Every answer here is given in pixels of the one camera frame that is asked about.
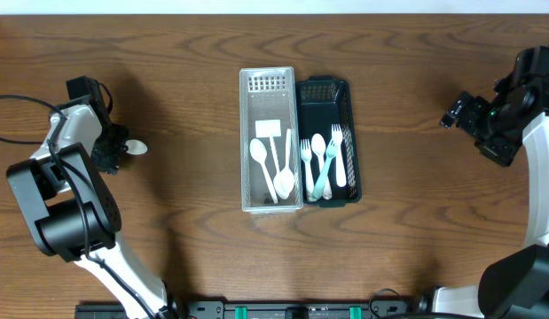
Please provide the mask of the white spoon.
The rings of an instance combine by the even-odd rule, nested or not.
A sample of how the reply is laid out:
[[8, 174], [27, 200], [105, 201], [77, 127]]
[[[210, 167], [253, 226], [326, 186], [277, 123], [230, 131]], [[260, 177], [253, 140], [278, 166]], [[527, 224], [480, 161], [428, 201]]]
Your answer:
[[286, 132], [286, 166], [280, 170], [278, 163], [278, 154], [276, 151], [276, 146], [273, 146], [272, 155], [274, 158], [275, 168], [277, 173], [273, 179], [275, 191], [278, 196], [282, 199], [288, 199], [291, 191], [294, 187], [294, 175], [289, 169], [289, 158], [290, 158], [290, 148], [291, 148], [291, 133], [290, 131]]
[[319, 177], [318, 180], [320, 180], [322, 177], [324, 177], [323, 180], [323, 187], [321, 188], [320, 197], [323, 199], [330, 199], [332, 197], [332, 191], [331, 186], [327, 179], [327, 174], [323, 174], [324, 167], [325, 167], [325, 150], [326, 150], [326, 144], [325, 139], [319, 134], [315, 134], [311, 138], [311, 147], [312, 151], [318, 158], [318, 168], [319, 168]]
[[138, 156], [147, 153], [148, 147], [142, 141], [130, 139], [125, 143], [126, 153], [133, 156]]
[[295, 178], [290, 169], [292, 130], [286, 130], [285, 166], [274, 178], [275, 191], [282, 199], [287, 199], [294, 188]]

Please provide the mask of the white fork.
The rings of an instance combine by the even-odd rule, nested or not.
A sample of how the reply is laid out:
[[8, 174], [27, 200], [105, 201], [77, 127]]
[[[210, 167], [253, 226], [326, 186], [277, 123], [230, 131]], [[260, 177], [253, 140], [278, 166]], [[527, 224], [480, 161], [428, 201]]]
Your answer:
[[346, 186], [346, 175], [345, 175], [345, 167], [343, 162], [343, 157], [341, 153], [341, 144], [343, 141], [343, 134], [341, 131], [341, 125], [340, 124], [333, 124], [331, 126], [332, 129], [332, 139], [337, 144], [337, 154], [335, 157], [335, 174], [336, 174], [336, 184], [338, 187], [342, 188]]
[[314, 181], [313, 174], [311, 170], [311, 160], [312, 160], [312, 151], [310, 147], [310, 141], [308, 139], [302, 139], [300, 142], [301, 148], [301, 159], [305, 168], [305, 179], [306, 179], [306, 195], [307, 200], [312, 202], [314, 200], [312, 193], [314, 191]]

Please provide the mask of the white spoon bowl up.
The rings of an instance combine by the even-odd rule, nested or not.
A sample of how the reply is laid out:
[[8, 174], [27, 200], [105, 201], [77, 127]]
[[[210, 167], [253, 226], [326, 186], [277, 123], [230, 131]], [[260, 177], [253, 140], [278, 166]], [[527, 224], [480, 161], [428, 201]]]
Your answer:
[[272, 201], [273, 201], [274, 204], [277, 204], [278, 203], [278, 196], [277, 196], [277, 193], [275, 192], [275, 188], [274, 188], [271, 176], [270, 176], [269, 171], [268, 171], [268, 169], [266, 167], [266, 164], [265, 164], [266, 157], [267, 157], [266, 148], [265, 148], [263, 142], [260, 141], [257, 138], [254, 138], [254, 139], [251, 140], [249, 148], [250, 148], [251, 157], [257, 163], [259, 163], [261, 168], [262, 168], [264, 179], [265, 179], [265, 182], [267, 184], [269, 193], [272, 197]]

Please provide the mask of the pale green plastic fork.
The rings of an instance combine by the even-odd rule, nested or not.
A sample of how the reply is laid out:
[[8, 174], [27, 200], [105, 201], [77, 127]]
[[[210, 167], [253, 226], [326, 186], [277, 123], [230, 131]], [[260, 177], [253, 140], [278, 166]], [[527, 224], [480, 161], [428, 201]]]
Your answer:
[[[337, 144], [335, 143], [335, 141], [333, 139], [331, 139], [329, 141], [329, 145], [326, 147], [326, 150], [325, 150], [326, 163], [325, 163], [323, 174], [328, 175], [328, 171], [330, 169], [331, 162], [332, 162], [333, 158], [336, 157], [336, 154], [337, 154]], [[324, 183], [323, 180], [324, 180], [324, 177], [322, 177], [320, 180], [317, 180], [316, 183], [315, 183], [314, 191], [312, 193], [312, 196], [313, 196], [314, 200], [320, 199], [320, 192], [321, 192], [321, 188], [323, 187], [323, 183]]]

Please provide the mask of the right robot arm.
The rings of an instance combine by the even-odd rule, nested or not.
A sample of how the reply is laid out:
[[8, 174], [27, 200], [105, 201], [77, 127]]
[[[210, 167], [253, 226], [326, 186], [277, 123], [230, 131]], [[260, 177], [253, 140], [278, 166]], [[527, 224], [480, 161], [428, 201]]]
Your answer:
[[520, 149], [529, 169], [529, 217], [521, 249], [489, 265], [478, 284], [425, 292], [412, 314], [427, 318], [549, 318], [549, 45], [520, 51], [487, 101], [463, 91], [440, 120], [508, 167]]

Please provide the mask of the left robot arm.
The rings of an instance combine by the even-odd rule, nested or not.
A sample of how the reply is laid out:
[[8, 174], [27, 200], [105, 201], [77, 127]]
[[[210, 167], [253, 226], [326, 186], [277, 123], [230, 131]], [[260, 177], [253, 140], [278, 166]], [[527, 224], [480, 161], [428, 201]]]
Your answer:
[[47, 256], [89, 271], [128, 318], [181, 318], [166, 284], [126, 244], [122, 217], [102, 174], [114, 175], [123, 153], [146, 147], [112, 122], [113, 99], [88, 76], [67, 81], [69, 99], [51, 107], [51, 128], [38, 150], [6, 177], [31, 237]]

